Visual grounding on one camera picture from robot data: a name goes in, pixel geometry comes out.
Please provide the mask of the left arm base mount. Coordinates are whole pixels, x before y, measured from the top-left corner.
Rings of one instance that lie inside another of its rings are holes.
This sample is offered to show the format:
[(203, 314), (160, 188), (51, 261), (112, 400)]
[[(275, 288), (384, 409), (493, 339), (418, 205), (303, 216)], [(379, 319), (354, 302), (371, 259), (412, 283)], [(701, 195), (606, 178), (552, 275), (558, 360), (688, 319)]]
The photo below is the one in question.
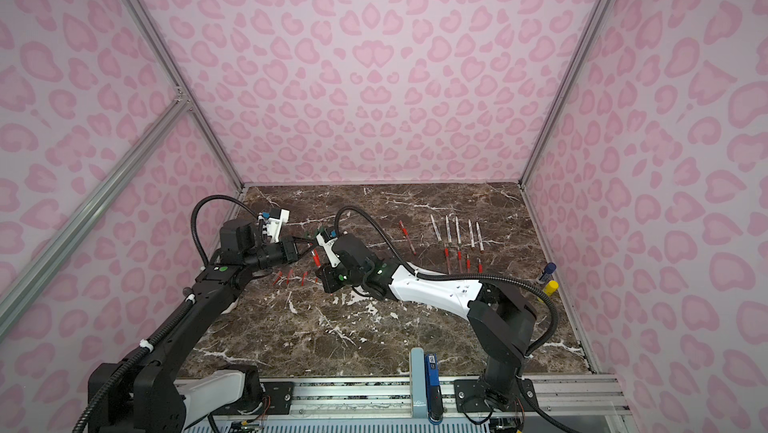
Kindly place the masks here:
[(228, 365), (218, 373), (242, 373), (244, 386), (236, 400), (213, 411), (223, 415), (288, 415), (292, 404), (295, 383), (291, 381), (263, 380), (253, 365)]

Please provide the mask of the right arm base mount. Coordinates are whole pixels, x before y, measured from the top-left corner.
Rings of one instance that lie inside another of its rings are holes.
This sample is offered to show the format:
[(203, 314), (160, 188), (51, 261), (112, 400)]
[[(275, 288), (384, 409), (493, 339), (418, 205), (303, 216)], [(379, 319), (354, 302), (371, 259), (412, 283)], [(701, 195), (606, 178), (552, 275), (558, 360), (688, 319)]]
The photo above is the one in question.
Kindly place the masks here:
[(514, 377), (509, 386), (499, 388), (481, 379), (457, 379), (452, 386), (460, 413), (522, 413), (533, 411), (533, 405), (539, 406), (533, 383), (524, 378)]

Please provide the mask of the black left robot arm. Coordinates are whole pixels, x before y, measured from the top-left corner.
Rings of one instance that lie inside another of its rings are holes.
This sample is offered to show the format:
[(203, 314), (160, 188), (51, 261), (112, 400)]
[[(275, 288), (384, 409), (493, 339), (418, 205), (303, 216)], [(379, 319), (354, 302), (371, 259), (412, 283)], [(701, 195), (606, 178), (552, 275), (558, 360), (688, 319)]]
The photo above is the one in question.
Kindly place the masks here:
[(255, 366), (230, 365), (184, 388), (178, 373), (203, 334), (253, 280), (291, 265), (311, 253), (317, 242), (281, 236), (285, 221), (278, 211), (265, 215), (252, 209), (244, 218), (225, 222), (220, 246), (208, 255), (198, 234), (202, 208), (218, 200), (201, 199), (190, 217), (193, 244), (203, 267), (182, 303), (128, 355), (103, 363), (88, 380), (88, 404), (75, 423), (76, 432), (181, 432), (214, 412), (237, 405), (263, 413), (268, 404)]

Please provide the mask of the brown cap marker pen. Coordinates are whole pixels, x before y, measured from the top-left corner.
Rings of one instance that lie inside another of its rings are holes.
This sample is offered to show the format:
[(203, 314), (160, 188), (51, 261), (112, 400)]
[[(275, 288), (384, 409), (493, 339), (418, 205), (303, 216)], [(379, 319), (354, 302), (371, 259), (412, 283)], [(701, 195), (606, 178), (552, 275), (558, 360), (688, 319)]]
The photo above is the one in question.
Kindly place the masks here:
[(476, 232), (476, 240), (478, 245), (478, 250), (483, 253), (485, 251), (484, 247), (484, 241), (482, 236), (482, 231), (479, 222), (475, 223), (475, 232)]

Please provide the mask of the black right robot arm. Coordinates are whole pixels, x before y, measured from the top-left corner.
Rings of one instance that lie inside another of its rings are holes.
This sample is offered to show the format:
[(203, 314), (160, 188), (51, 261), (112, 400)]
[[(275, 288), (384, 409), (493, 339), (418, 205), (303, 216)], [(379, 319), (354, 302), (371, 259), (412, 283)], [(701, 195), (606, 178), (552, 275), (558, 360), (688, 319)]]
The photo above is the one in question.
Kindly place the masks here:
[(383, 228), (364, 210), (365, 219), (384, 240), (391, 255), (371, 247), (338, 226), (318, 231), (315, 242), (327, 257), (317, 276), (328, 293), (358, 289), (378, 301), (411, 302), (466, 320), (482, 350), (486, 367), (466, 397), (463, 412), (541, 410), (533, 386), (523, 376), (529, 357), (556, 332), (559, 314), (550, 295), (528, 281), (486, 273), (451, 275), (406, 261)]

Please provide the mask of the green cap marker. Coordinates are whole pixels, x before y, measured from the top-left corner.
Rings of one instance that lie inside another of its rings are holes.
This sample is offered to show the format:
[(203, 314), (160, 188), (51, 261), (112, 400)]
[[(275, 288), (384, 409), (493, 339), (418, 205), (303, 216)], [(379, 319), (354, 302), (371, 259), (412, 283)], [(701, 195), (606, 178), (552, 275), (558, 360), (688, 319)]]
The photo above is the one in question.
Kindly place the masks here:
[(444, 222), (445, 222), (445, 230), (446, 230), (446, 241), (450, 245), (452, 243), (452, 234), (451, 234), (449, 215), (445, 215)]

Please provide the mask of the green cap marker pen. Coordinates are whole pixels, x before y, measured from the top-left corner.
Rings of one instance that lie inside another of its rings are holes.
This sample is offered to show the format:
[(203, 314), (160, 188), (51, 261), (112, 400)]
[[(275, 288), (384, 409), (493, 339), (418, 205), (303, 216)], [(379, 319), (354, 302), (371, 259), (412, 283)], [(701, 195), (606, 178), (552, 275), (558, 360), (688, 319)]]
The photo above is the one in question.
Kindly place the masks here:
[(454, 217), (454, 229), (455, 229), (455, 235), (456, 235), (456, 244), (460, 247), (460, 245), (462, 244), (462, 237), (461, 237), (460, 220), (458, 216)]

